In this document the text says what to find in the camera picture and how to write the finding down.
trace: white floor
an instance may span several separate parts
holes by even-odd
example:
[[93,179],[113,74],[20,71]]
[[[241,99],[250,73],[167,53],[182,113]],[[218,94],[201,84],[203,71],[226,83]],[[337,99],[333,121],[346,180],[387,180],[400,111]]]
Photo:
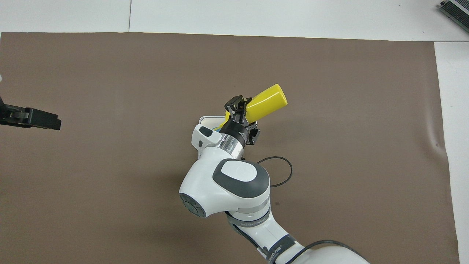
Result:
[[469,33],[437,11],[439,2],[0,0],[0,32],[172,32],[435,41],[459,255],[461,264],[469,264]]

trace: brown paper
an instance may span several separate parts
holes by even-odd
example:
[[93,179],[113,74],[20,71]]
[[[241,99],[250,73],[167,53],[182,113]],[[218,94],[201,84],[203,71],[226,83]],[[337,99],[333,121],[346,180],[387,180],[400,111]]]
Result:
[[275,83],[288,106],[245,157],[293,164],[272,190],[288,232],[372,264],[459,262],[431,42],[3,33],[0,74],[6,104],[62,119],[0,127],[0,263],[264,263],[178,189],[199,118]]

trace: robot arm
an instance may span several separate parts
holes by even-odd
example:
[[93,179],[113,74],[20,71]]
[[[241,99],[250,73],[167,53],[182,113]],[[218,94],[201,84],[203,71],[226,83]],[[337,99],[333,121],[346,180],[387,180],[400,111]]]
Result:
[[274,219],[270,178],[257,163],[241,160],[246,145],[259,136],[257,123],[246,120],[249,99],[234,97],[220,132],[197,125],[192,145],[201,152],[179,190],[184,206],[199,217],[225,212],[233,229],[251,242],[269,264],[367,264],[344,247],[307,249]]

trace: cable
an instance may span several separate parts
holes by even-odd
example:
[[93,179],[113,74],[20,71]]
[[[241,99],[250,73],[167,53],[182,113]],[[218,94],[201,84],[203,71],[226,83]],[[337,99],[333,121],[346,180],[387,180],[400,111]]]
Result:
[[290,162],[288,159],[286,159],[286,158],[284,158],[284,157],[281,157],[281,156],[270,156],[270,157],[267,157],[267,158],[265,158],[265,159],[262,159],[262,160],[258,161],[257,164],[259,164],[259,163],[261,163],[261,162],[264,162],[264,161],[266,161],[266,160],[270,160],[270,159],[282,159],[282,160],[286,161],[286,162],[290,165],[290,175],[288,176],[288,178],[287,178],[286,180],[284,180],[284,181],[278,183],[278,184],[270,185],[270,188],[274,188],[274,187],[278,187],[278,186],[280,186],[280,185],[285,184],[287,181],[289,181],[289,180],[292,178],[292,174],[293,174],[293,165],[291,164],[291,162]]
[[320,245],[320,244],[335,244],[335,245],[339,245],[341,247],[344,247],[344,248],[347,248],[349,250],[351,250],[353,253],[359,255],[360,257],[362,257],[362,259],[366,260],[366,258],[364,258],[362,255],[360,255],[360,253],[358,253],[356,250],[354,250],[353,248],[347,246],[346,244],[342,243],[342,242],[338,242],[338,241],[335,241],[335,240],[320,240],[320,241],[316,241],[314,243],[311,243],[309,244],[308,246],[304,247],[302,250],[300,250],[300,252],[298,252],[292,259],[290,259],[286,264],[291,264],[294,260],[296,260],[297,257],[299,257],[301,254],[303,254],[306,250],[314,247],[314,246],[317,246],[317,245]]

